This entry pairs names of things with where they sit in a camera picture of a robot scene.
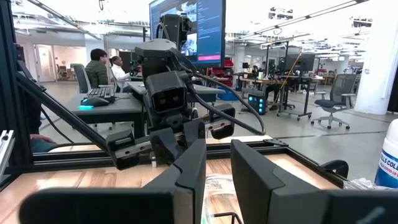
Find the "grey mesh office chair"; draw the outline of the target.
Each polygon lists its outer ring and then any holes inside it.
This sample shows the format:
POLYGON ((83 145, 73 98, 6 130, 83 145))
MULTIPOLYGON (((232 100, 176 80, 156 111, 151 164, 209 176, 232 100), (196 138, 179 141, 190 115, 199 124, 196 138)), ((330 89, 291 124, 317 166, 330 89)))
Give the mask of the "grey mesh office chair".
POLYGON ((353 97, 356 96, 352 93, 354 84, 356 82, 357 75, 355 74, 337 74, 335 80, 332 84, 329 94, 329 99, 325 98, 326 92, 320 92, 322 98, 315 100, 315 105, 320 107, 323 111, 329 113, 328 116, 323 116, 319 118, 314 118, 311 120, 310 124, 314 125, 317 121, 321 123, 322 121, 328 121, 327 129, 331 129, 332 122, 337 122, 339 126, 345 125, 346 130, 350 130, 350 125, 334 117, 337 112, 342 112, 346 110, 352 110, 354 108, 353 97))

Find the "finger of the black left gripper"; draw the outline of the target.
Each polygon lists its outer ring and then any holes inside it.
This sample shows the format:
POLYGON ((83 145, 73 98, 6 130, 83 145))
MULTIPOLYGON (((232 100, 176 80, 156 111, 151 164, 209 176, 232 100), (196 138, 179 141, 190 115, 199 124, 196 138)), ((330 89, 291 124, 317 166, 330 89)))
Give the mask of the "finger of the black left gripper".
POLYGON ((200 119, 184 123, 183 135, 187 147, 190 147, 197 139, 205 139, 205 123, 200 119))
POLYGON ((174 163, 185 150, 176 140, 172 128, 151 132, 150 143, 155 154, 156 163, 160 165, 174 163))

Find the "black computer mouse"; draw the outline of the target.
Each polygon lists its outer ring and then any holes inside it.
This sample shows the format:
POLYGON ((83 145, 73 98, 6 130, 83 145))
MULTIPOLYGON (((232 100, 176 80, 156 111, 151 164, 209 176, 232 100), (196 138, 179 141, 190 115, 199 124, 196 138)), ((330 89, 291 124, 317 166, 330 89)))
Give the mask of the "black computer mouse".
POLYGON ((100 106, 108 106, 110 102, 100 97, 90 97, 85 98, 81 101, 81 106, 91 106, 91 107, 100 107, 100 106))

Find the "large display screen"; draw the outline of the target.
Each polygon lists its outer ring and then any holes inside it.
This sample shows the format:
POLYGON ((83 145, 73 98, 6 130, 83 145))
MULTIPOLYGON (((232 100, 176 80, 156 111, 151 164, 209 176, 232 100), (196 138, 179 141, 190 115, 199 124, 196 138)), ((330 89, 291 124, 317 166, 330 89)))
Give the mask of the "large display screen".
POLYGON ((159 20, 166 14, 185 14, 191 20, 192 30, 182 53, 194 65, 224 65, 226 0, 153 0, 149 3, 151 38, 155 38, 159 20))

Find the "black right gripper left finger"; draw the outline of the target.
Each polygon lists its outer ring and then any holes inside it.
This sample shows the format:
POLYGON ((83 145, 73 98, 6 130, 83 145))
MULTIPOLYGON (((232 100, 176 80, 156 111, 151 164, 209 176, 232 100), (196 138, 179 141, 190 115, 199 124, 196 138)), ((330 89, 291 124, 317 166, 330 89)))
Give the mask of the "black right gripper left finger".
POLYGON ((168 169, 144 186, 146 224, 201 224, 206 179, 206 141, 196 140, 168 169))

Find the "grey desk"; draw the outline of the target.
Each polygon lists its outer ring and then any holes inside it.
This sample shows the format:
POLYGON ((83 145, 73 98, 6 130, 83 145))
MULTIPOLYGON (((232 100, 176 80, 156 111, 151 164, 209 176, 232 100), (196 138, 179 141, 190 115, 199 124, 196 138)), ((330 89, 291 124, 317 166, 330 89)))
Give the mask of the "grey desk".
MULTIPOLYGON (((143 96, 146 91, 144 83, 143 82, 126 82, 126 83, 128 86, 131 87, 133 96, 136 99, 138 99, 140 102, 143 102, 143 96)), ((193 86, 195 87, 195 91, 199 95, 199 97, 207 103, 215 102, 217 95, 225 93, 224 90, 216 88, 200 86, 196 84, 194 84, 193 86)))
POLYGON ((87 124, 133 122, 135 137, 143 137, 146 111, 139 100, 128 93, 117 93, 118 99, 107 106, 80 108, 84 94, 76 94, 65 107, 87 124))

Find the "white column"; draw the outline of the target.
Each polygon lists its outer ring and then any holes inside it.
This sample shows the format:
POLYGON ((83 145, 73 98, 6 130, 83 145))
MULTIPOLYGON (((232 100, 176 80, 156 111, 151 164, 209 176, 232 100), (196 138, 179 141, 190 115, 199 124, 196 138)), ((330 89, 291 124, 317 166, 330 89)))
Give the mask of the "white column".
POLYGON ((366 56, 354 110, 360 113, 387 113, 398 67, 398 19, 378 19, 366 43, 366 56))

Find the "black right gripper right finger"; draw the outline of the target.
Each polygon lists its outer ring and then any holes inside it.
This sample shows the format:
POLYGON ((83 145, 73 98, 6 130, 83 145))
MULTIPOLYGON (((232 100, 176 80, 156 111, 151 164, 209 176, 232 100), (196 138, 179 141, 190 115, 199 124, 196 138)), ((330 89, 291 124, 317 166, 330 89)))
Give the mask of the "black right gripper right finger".
POLYGON ((321 224, 320 189, 239 140, 231 141, 231 169, 245 224, 321 224))

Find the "lit computer tower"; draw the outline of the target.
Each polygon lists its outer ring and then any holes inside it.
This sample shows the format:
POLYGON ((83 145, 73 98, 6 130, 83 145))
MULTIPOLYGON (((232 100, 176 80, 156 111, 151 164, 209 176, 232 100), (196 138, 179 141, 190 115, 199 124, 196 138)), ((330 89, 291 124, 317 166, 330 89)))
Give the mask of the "lit computer tower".
POLYGON ((263 96, 248 94, 248 103, 259 115, 265 115, 267 101, 263 96))

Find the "black keyboard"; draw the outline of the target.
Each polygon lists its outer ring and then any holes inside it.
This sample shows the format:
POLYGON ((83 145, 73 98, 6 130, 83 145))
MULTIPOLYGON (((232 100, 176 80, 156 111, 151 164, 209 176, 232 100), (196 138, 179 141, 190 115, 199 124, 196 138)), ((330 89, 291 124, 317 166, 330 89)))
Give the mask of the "black keyboard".
POLYGON ((83 98, 89 99, 89 98, 102 98, 105 99, 109 102, 114 102, 115 101, 115 95, 114 95, 114 87, 102 87, 102 88, 93 88, 88 91, 88 93, 85 95, 83 98))

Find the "white disinfecting wipes canister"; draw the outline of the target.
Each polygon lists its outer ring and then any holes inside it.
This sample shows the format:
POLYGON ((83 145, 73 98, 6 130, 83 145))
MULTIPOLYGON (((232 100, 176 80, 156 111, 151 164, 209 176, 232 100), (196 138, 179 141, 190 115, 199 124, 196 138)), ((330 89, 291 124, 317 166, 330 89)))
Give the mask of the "white disinfecting wipes canister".
POLYGON ((398 189, 398 119, 390 123, 384 138, 375 184, 398 189))

